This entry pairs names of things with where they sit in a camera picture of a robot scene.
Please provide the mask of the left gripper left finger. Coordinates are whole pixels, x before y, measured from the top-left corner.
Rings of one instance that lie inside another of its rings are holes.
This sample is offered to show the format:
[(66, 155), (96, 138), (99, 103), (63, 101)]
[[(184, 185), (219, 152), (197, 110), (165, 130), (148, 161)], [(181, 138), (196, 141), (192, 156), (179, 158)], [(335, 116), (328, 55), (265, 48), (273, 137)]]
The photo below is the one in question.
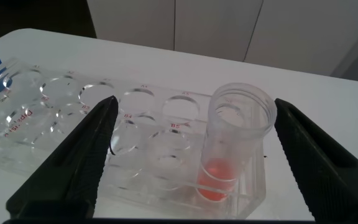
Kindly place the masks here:
[(101, 100), (6, 202), (12, 218), (91, 218), (118, 114)]

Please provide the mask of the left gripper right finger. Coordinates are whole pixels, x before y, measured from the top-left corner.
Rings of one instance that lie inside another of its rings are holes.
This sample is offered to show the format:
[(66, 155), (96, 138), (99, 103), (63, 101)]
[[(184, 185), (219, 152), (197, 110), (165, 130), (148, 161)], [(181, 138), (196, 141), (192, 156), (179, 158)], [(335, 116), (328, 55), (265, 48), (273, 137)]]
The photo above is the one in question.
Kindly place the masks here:
[(317, 222), (358, 222), (358, 159), (291, 103), (277, 98), (275, 129)]

